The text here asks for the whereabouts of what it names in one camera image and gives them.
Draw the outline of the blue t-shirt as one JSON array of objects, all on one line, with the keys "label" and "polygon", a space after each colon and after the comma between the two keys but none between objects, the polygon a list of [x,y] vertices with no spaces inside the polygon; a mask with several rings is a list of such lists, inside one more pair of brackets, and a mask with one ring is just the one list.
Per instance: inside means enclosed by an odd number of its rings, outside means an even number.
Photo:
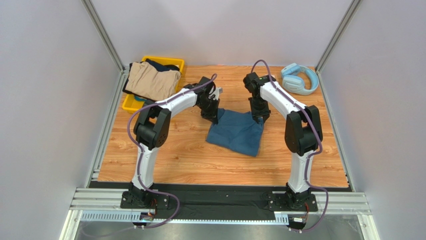
[{"label": "blue t-shirt", "polygon": [[218,124],[212,124],[206,142],[246,156],[259,153],[264,124],[257,124],[251,112],[241,113],[220,108]]}]

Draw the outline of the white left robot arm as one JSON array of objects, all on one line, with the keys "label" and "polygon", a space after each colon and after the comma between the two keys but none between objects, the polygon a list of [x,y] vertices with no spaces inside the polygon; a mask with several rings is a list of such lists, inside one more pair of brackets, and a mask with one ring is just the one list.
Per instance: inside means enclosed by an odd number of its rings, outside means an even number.
[{"label": "white left robot arm", "polygon": [[128,191],[122,195],[121,207],[148,208],[159,195],[150,187],[154,183],[155,161],[160,147],[166,142],[171,120],[180,112],[197,106],[203,119],[217,124],[221,88],[214,80],[217,77],[202,77],[199,83],[188,84],[176,94],[160,101],[146,101],[145,105],[133,114],[137,118],[133,129],[128,129],[130,139],[138,148],[135,174]]}]

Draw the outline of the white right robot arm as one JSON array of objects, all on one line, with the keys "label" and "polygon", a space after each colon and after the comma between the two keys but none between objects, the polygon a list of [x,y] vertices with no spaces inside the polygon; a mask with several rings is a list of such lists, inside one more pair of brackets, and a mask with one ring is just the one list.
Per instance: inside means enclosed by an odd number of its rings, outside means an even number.
[{"label": "white right robot arm", "polygon": [[288,210],[303,210],[311,195],[309,158],[322,141],[319,110],[314,105],[306,106],[297,101],[269,75],[258,76],[251,72],[244,77],[243,83],[251,93],[248,100],[256,123],[269,118],[269,104],[285,118],[284,141],[291,152],[291,172],[286,191],[278,202]]}]

